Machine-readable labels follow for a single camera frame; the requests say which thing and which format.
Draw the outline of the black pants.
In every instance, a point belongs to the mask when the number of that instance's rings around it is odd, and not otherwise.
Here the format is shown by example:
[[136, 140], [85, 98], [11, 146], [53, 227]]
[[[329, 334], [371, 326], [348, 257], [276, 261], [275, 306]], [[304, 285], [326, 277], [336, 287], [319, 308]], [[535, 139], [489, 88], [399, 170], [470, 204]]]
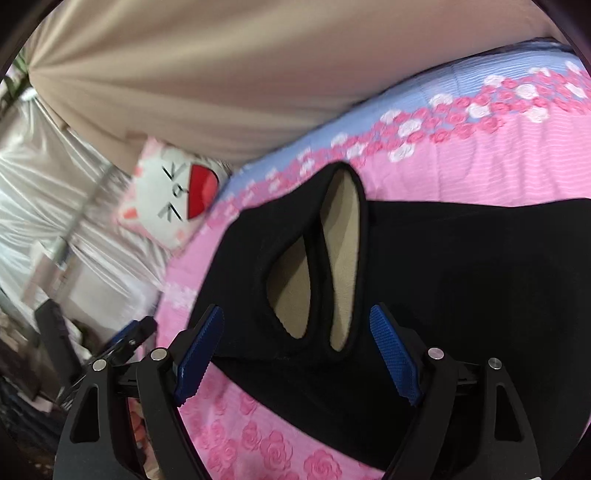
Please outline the black pants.
[[[335, 271], [321, 208], [332, 181], [359, 209], [345, 345], [331, 344]], [[427, 347], [507, 368], [541, 473], [555, 475], [590, 417], [590, 203], [525, 207], [370, 201], [334, 163], [242, 212], [222, 237], [191, 320], [221, 308], [213, 364], [312, 438], [378, 469], [411, 440], [426, 388], [370, 330], [381, 307]]]

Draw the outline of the white cat face pillow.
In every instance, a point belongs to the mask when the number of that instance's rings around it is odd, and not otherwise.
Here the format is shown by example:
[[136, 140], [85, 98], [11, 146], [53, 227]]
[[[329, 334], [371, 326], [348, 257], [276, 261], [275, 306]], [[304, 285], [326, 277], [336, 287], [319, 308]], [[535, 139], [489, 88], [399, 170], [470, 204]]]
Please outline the white cat face pillow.
[[184, 248], [228, 182], [221, 162], [153, 137], [145, 142], [114, 222], [168, 251]]

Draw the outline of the beige curtain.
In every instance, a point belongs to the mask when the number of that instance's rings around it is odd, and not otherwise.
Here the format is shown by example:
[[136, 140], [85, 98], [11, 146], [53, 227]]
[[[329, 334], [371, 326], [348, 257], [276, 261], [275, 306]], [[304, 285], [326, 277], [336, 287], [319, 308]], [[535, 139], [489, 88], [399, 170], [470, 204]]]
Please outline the beige curtain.
[[538, 37], [530, 1], [65, 1], [25, 46], [53, 116], [124, 172], [147, 137], [229, 164], [418, 72]]

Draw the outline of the pink floral bed sheet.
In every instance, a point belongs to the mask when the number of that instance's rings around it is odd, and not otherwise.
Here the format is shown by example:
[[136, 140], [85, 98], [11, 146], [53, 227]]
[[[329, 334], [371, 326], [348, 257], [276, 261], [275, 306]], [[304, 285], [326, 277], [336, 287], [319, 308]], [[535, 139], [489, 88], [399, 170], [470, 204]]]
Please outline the pink floral bed sheet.
[[[590, 203], [590, 73], [567, 48], [528, 42], [411, 78], [243, 168], [171, 265], [157, 315], [161, 345], [204, 315], [191, 320], [217, 248], [238, 216], [287, 196], [334, 163], [356, 172], [370, 201]], [[358, 213], [353, 183], [332, 181], [321, 216], [335, 271], [335, 349], [349, 334]], [[386, 473], [273, 413], [213, 364], [216, 349], [197, 392], [180, 408], [208, 478], [378, 479]]]

